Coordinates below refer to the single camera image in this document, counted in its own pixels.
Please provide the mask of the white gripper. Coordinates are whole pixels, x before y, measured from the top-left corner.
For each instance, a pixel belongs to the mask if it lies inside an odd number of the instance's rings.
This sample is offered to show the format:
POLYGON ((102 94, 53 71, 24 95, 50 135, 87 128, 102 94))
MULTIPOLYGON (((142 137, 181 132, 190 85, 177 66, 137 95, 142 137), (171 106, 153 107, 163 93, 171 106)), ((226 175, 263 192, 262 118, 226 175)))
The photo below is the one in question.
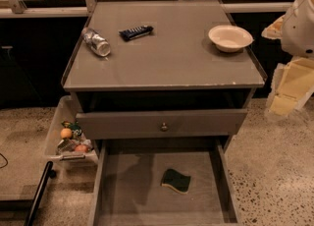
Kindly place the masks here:
MULTIPOLYGON (((283 19, 283 16, 277 18, 263 29, 261 35, 268 39, 281 39, 283 19)), ((313 93, 314 60, 294 56, 286 65, 277 65, 266 106, 273 114, 287 116, 300 110, 313 93)))

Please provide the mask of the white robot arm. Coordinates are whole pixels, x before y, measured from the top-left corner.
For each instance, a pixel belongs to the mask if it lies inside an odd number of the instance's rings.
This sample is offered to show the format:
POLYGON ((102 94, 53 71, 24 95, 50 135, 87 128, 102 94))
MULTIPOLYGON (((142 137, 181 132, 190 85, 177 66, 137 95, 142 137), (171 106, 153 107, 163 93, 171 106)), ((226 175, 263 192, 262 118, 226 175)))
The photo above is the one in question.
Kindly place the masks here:
POLYGON ((283 16, 264 28, 262 36, 278 39, 292 56, 269 103, 271 112, 288 115, 301 108, 313 93, 314 0, 294 0, 283 16))

